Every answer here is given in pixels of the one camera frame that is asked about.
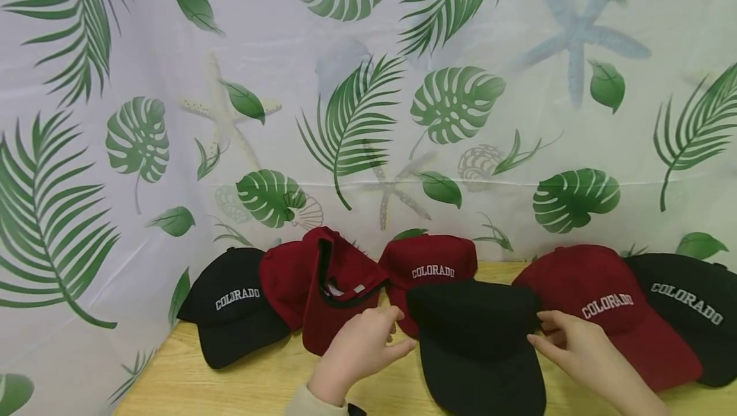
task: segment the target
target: finger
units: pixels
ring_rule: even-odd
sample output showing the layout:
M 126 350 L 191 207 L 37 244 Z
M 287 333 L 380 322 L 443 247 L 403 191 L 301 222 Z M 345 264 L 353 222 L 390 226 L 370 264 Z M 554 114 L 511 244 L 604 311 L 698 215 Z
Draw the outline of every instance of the finger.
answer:
M 417 341 L 414 339 L 402 339 L 396 344 L 387 346 L 383 349 L 382 355 L 386 360 L 386 364 L 396 362 L 398 359 L 407 356 L 417 347 Z
M 538 335 L 528 334 L 527 340 L 532 344 L 532 347 L 557 366 L 563 368 L 566 365 L 569 357 L 567 350 L 556 347 L 556 345 L 549 343 Z

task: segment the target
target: burgundy baseball cap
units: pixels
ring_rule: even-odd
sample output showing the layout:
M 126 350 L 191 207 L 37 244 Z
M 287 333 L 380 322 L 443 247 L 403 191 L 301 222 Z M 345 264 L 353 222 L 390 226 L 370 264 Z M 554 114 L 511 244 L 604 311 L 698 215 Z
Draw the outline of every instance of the burgundy baseball cap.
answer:
M 532 289 L 543 310 L 560 310 L 600 325 L 655 392 L 701 376 L 698 358 L 648 305 L 635 275 L 610 248 L 556 248 L 527 266 L 512 284 Z
M 413 286 L 472 279 L 479 267 L 476 246 L 466 238 L 417 236 L 388 243 L 379 259 L 389 276 L 389 301 L 404 313 L 399 328 L 417 338 L 417 324 L 407 309 L 407 290 Z
M 307 232 L 302 245 L 315 248 L 315 268 L 305 308 L 302 344 L 322 356 L 345 322 L 379 303 L 387 274 L 376 262 L 338 232 L 318 227 Z

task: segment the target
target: wooden table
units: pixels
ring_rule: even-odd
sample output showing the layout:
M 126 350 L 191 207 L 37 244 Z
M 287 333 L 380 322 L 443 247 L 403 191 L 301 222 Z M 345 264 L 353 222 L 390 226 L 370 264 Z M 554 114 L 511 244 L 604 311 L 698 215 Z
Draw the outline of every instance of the wooden table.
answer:
M 526 264 L 480 264 L 477 280 L 508 284 Z M 380 304 L 387 304 L 385 294 Z M 208 368 L 193 324 L 179 323 L 118 406 L 116 416 L 281 415 L 319 357 L 302 347 L 299 333 L 244 358 L 227 371 Z M 539 356 L 548 394 L 545 415 L 617 415 L 609 405 Z M 737 415 L 737 382 L 726 388 L 692 383 L 661 393 L 673 415 Z M 348 400 L 369 416 L 444 415 L 422 378 L 418 349 L 356 384 Z

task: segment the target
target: baseball cap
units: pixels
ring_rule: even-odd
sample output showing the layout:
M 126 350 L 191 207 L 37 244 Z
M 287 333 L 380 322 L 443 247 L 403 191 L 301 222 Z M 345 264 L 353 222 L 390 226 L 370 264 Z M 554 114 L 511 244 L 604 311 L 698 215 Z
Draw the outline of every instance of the baseball cap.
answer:
M 404 319 L 397 322 L 399 328 L 417 338 L 417 324 L 407 311 L 407 290 L 473 278 L 479 262 L 476 246 L 466 238 L 423 235 L 389 242 L 379 266 L 389 276 L 389 301 L 404 313 Z
M 611 248 L 558 247 L 527 266 L 512 284 L 532 289 L 544 310 L 600 325 L 655 392 L 701 376 L 693 351 L 648 305 L 635 275 Z
M 317 227 L 307 232 L 302 245 L 315 248 L 315 268 L 302 327 L 305 349 L 322 356 L 345 322 L 379 303 L 387 275 L 376 262 L 351 245 L 338 232 Z
M 693 257 L 644 254 L 624 258 L 648 304 L 701 362 L 699 383 L 723 387 L 737 378 L 737 274 Z
M 422 372 L 438 406 L 457 416 L 542 415 L 545 387 L 527 340 L 539 300 L 525 287 L 460 280 L 407 291 Z
M 269 304 L 258 272 L 265 253 L 229 248 L 194 281 L 177 318 L 196 323 L 208 366 L 220 369 L 292 331 Z

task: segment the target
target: seashell print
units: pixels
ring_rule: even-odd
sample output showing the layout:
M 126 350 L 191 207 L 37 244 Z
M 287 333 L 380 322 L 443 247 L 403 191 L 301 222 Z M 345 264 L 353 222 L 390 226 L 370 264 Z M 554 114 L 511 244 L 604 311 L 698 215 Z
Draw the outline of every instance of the seashell print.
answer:
M 215 204 L 218 209 L 238 224 L 253 219 L 251 213 L 243 206 L 238 198 L 238 189 L 234 185 L 223 185 L 215 189 Z
M 491 189 L 491 175 L 506 154 L 493 145 L 481 144 L 466 150 L 459 161 L 459 176 L 469 192 Z

